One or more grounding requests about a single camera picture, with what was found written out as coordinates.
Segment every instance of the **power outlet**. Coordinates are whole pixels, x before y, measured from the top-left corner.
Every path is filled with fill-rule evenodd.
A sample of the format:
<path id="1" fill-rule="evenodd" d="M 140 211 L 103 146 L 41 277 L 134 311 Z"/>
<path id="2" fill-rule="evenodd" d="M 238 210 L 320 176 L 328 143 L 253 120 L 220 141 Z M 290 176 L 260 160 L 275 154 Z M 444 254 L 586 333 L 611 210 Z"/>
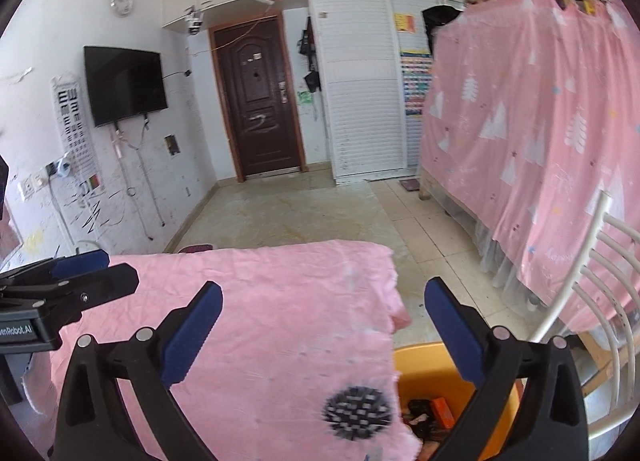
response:
<path id="1" fill-rule="evenodd" d="M 18 191 L 20 192 L 20 197 L 22 197 L 23 201 L 27 201 L 31 196 L 36 193 L 36 189 L 33 186 L 33 178 L 31 176 L 27 176 L 24 180 L 18 183 Z"/>
<path id="2" fill-rule="evenodd" d="M 33 189 L 34 191 L 37 192 L 44 186 L 47 186 L 47 183 L 49 183 L 49 174 L 47 173 L 47 170 L 43 167 L 39 171 L 31 174 L 31 180 L 33 182 Z"/>

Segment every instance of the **louvered wardrobe door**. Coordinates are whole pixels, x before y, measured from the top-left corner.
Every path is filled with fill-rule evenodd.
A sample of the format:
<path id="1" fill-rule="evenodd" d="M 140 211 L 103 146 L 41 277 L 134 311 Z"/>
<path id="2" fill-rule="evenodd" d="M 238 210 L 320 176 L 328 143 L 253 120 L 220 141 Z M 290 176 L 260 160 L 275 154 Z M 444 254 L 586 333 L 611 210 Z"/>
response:
<path id="1" fill-rule="evenodd" d="M 334 174 L 404 169 L 404 102 L 390 0 L 310 0 Z"/>

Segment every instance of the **pink blanket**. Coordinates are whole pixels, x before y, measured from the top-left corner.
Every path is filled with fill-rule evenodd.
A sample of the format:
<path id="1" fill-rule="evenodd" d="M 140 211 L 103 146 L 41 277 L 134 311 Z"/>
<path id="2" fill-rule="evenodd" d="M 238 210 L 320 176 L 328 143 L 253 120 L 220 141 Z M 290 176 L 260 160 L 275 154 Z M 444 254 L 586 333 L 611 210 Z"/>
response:
<path id="1" fill-rule="evenodd" d="M 258 250 L 112 257 L 140 276 L 137 292 L 84 313 L 52 354 L 62 387 L 76 339 L 129 339 L 157 327 L 206 281 L 224 307 L 198 358 L 172 394 L 220 461 L 413 461 L 418 440 L 399 419 L 392 334 L 410 322 L 396 291 L 389 248 L 329 241 Z M 164 459 L 124 387 L 147 451 Z M 381 391 L 392 423 L 371 439 L 348 441 L 322 419 L 327 399 L 352 386 Z"/>
<path id="2" fill-rule="evenodd" d="M 520 281 L 545 303 L 600 190 L 614 197 L 612 215 L 640 228 L 638 29 L 621 4 L 595 3 L 594 16 L 556 0 L 470 6 L 438 32 L 424 107 L 422 166 L 493 231 Z M 607 232 L 638 253 L 621 232 Z M 620 263 L 606 246 L 598 251 Z M 629 303 L 612 275 L 590 266 Z M 620 267 L 638 285 L 631 267 Z M 577 296 L 561 318 L 574 331 L 597 325 Z"/>

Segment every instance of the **blue gripper pad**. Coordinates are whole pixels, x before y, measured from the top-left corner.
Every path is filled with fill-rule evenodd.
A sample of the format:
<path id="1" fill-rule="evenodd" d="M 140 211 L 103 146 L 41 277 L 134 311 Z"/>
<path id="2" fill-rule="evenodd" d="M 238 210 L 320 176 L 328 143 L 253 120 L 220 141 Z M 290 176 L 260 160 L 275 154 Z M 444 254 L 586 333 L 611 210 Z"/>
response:
<path id="1" fill-rule="evenodd" d="M 51 276 L 57 281 L 92 273 L 109 266 L 109 254 L 104 250 L 88 251 L 60 259 L 51 268 Z"/>
<path id="2" fill-rule="evenodd" d="M 478 311 L 460 304 L 439 277 L 427 282 L 424 307 L 462 378 L 480 387 L 485 378 L 485 337 L 489 326 Z"/>
<path id="3" fill-rule="evenodd" d="M 161 351 L 160 378 L 168 389 L 184 380 L 213 325 L 222 313 L 222 289 L 207 282 L 184 308 L 174 309 L 158 327 L 170 335 Z"/>

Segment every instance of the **door handle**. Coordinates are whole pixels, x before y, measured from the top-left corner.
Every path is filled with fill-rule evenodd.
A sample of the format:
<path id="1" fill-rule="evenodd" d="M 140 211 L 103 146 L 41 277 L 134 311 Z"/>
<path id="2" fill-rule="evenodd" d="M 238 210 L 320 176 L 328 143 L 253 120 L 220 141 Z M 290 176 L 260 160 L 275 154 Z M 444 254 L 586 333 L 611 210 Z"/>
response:
<path id="1" fill-rule="evenodd" d="M 267 118 L 267 115 L 260 114 L 260 115 L 252 116 L 252 117 L 250 117 L 248 120 L 249 120 L 250 122 L 252 122 L 252 121 L 254 121 L 254 120 L 258 120 L 258 119 L 260 119 L 260 123 L 259 123 L 259 124 L 257 124 L 257 125 L 253 128 L 253 129 L 255 129 L 255 128 L 260 127 L 260 126 L 264 123 L 264 121 L 266 120 L 266 118 Z"/>
<path id="2" fill-rule="evenodd" d="M 289 101 L 289 99 L 287 98 L 287 83 L 278 82 L 278 86 L 280 87 L 280 101 L 283 104 L 286 104 Z"/>

